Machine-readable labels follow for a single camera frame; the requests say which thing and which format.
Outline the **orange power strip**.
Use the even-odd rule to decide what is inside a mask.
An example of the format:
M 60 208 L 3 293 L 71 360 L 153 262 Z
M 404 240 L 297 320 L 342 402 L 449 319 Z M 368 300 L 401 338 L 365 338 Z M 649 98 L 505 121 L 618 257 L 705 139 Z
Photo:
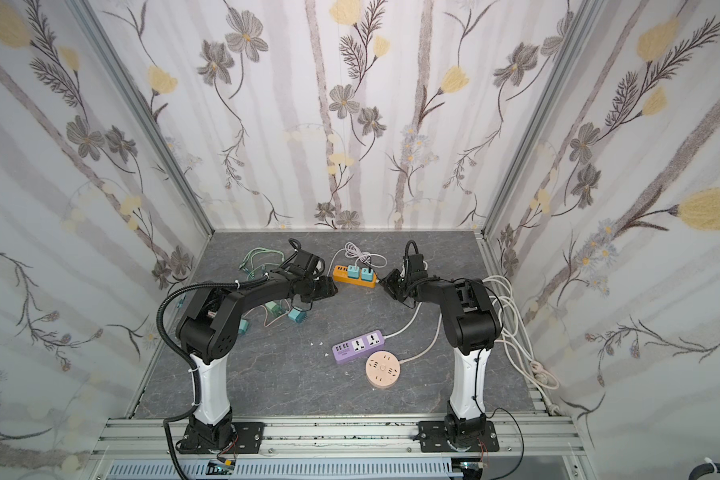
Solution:
M 333 267 L 332 276 L 336 282 L 367 288 L 375 288 L 378 282 L 372 269 L 356 265 L 336 265 Z

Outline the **green charger plug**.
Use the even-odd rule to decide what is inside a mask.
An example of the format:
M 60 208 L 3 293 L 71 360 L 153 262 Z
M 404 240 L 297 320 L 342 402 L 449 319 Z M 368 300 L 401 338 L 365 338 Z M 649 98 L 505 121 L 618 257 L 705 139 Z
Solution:
M 269 301 L 264 304 L 265 308 L 273 318 L 280 317 L 286 310 L 277 301 Z

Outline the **purple power strip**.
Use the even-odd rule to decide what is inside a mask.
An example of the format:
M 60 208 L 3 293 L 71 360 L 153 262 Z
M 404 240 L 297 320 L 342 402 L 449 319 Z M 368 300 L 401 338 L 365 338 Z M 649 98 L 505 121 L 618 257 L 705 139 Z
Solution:
M 374 330 L 340 342 L 332 347 L 332 354 L 337 365 L 343 365 L 354 359 L 362 358 L 381 350 L 385 346 L 385 337 L 380 330 Z

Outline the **pink round power strip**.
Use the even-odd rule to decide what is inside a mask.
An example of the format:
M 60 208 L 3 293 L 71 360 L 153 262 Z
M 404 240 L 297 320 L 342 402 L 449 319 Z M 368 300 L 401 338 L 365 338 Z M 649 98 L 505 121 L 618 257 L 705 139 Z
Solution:
M 393 386 L 400 376 L 398 358 L 387 351 L 371 354 L 365 364 L 368 382 L 376 389 L 387 389 Z

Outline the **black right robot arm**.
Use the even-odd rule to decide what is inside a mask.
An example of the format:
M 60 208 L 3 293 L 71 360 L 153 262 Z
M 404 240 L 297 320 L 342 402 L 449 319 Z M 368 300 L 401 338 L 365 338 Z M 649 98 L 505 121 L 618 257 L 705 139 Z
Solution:
M 394 300 L 430 303 L 440 309 L 440 323 L 454 350 L 454 383 L 444 418 L 450 446 L 465 449 L 487 433 L 484 401 L 487 361 L 502 326 L 487 286 L 479 279 L 446 279 L 428 273 L 424 257 L 403 256 L 402 267 L 382 280 Z

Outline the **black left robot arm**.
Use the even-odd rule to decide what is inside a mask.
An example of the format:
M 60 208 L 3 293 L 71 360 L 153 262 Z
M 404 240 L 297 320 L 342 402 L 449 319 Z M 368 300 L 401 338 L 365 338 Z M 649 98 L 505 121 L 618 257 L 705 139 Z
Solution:
M 182 454 L 217 454 L 240 437 L 227 393 L 228 357 L 248 311 L 276 300 L 312 305 L 337 293 L 319 256 L 296 249 L 262 277 L 231 283 L 205 282 L 181 290 L 191 300 L 176 326 L 173 349 L 189 364 L 193 402 L 187 428 L 172 446 Z

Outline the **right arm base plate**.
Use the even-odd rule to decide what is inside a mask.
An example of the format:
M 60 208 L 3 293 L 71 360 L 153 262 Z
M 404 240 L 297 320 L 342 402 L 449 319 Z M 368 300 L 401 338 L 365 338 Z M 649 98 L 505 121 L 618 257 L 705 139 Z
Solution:
M 422 453 L 494 453 L 500 450 L 498 435 L 491 421 L 465 433 L 458 433 L 455 427 L 447 426 L 443 420 L 420 421 L 413 440 L 419 443 Z

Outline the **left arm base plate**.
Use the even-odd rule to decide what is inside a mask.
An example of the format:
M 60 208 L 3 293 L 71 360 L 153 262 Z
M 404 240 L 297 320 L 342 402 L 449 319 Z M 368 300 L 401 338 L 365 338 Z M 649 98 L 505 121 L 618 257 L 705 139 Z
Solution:
M 234 422 L 216 427 L 194 423 L 186 427 L 176 449 L 182 454 L 258 454 L 264 427 L 263 422 Z

